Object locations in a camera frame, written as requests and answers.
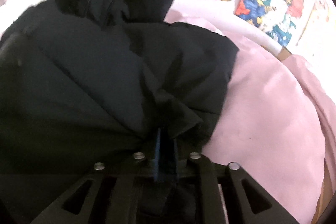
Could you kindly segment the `pink pillow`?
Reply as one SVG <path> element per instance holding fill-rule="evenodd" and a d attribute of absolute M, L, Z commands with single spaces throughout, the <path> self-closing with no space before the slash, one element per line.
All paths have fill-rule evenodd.
<path fill-rule="evenodd" d="M 291 55 L 282 63 L 294 75 L 318 114 L 321 130 L 326 140 L 326 166 L 330 175 L 331 189 L 335 193 L 335 103 L 325 93 L 318 78 L 309 69 L 303 57 Z"/>

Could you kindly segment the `black puffer jacket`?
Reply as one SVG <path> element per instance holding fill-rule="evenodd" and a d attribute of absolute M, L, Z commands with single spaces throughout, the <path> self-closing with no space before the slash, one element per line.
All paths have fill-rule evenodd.
<path fill-rule="evenodd" d="M 174 142 L 210 140 L 238 47 L 187 23 L 174 0 L 48 0 L 1 38 L 1 223 L 30 223 L 72 184 L 149 151 L 159 177 L 138 182 L 131 223 L 196 223 Z"/>

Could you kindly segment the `pink pig drawing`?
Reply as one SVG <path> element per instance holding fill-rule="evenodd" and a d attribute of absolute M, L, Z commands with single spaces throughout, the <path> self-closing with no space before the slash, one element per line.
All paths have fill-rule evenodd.
<path fill-rule="evenodd" d="M 303 33 L 297 43 L 297 50 L 303 52 L 312 51 L 324 35 L 325 26 L 329 22 L 329 5 L 327 1 L 315 2 Z"/>

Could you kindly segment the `pink duvet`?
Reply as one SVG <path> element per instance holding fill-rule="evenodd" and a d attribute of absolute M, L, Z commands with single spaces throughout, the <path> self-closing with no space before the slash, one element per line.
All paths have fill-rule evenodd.
<path fill-rule="evenodd" d="M 166 21 L 223 34 L 239 48 L 217 127 L 203 154 L 239 163 L 299 223 L 321 195 L 325 137 L 311 100 L 277 59 L 277 46 L 216 0 L 174 0 Z"/>

